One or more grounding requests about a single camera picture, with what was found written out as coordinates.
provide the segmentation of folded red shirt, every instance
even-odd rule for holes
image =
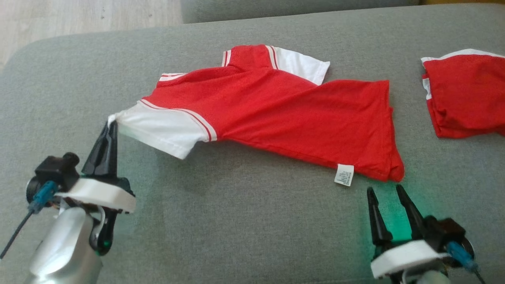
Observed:
[[[421,59],[423,86],[438,137],[505,135],[505,57],[461,50]]]

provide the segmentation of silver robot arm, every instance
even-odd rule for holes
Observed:
[[[35,251],[25,284],[96,283],[102,261],[89,244],[93,223],[83,208],[63,211]]]
[[[79,157],[73,153],[62,158],[49,156],[27,184],[28,215],[0,260],[32,214],[44,207],[56,207],[60,212],[35,250],[26,284],[96,283],[102,268],[100,256],[112,246],[117,215],[135,211],[128,179],[117,177],[116,122],[103,127],[82,175],[75,169],[78,163]]]

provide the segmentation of robotic arm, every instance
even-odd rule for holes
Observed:
[[[79,158],[47,157],[27,184],[29,213],[58,208],[56,222],[35,251],[26,284],[96,283],[100,256],[111,248],[120,213],[135,210],[128,179],[117,177],[117,124],[105,125],[79,175]],[[2,253],[14,240],[22,224]]]
[[[135,210],[135,195],[128,179],[117,177],[117,123],[106,124],[79,175],[79,158],[66,153],[47,157],[27,184],[28,215],[14,233],[0,260],[19,230],[43,207],[60,213],[35,251],[25,284],[93,284],[102,268],[100,256],[111,248],[114,224],[120,213]],[[447,267],[465,267],[482,283],[474,251],[466,231],[451,218],[424,217],[401,185],[396,187],[412,229],[412,239],[394,241],[379,211],[372,188],[367,191],[372,242],[371,262],[375,278],[392,283],[450,283]]]
[[[376,247],[371,263],[374,277],[389,277],[393,284],[443,284],[450,283],[448,267],[465,267],[484,283],[473,261],[475,254],[465,237],[465,229],[452,218],[423,218],[403,186],[397,185],[396,192],[409,219],[411,240],[393,240],[382,219],[374,190],[371,187],[367,190],[372,242]]]

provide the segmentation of gray cushion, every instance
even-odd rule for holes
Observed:
[[[184,23],[417,5],[419,0],[181,0]]]
[[[437,139],[420,58],[466,48],[505,55],[504,19],[501,5],[419,6],[31,44],[0,78],[0,245],[26,213],[24,185],[47,155],[73,151],[84,160],[106,117],[149,95],[162,72],[219,66],[234,45],[267,43],[331,61],[327,81],[390,80],[402,184],[421,213],[464,226],[482,275],[501,282],[505,138]],[[181,161],[121,136],[119,155],[138,205],[118,217],[99,283],[373,283],[368,186],[395,238],[410,234],[393,183],[356,175],[347,188],[333,182],[333,169],[229,142],[197,144]],[[0,266],[1,283],[24,279],[55,214],[28,221]],[[450,274],[476,283],[462,270]]]

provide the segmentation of red t-shirt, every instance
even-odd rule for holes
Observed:
[[[438,137],[505,135],[505,57],[467,49],[421,59],[423,86]]]
[[[197,141],[233,140],[400,181],[404,170],[394,142],[389,82],[319,85],[329,63],[309,57],[304,63],[297,53],[276,49],[281,50],[236,46],[225,53],[224,67],[166,74],[150,96],[110,120],[118,121],[120,132],[179,158]]]

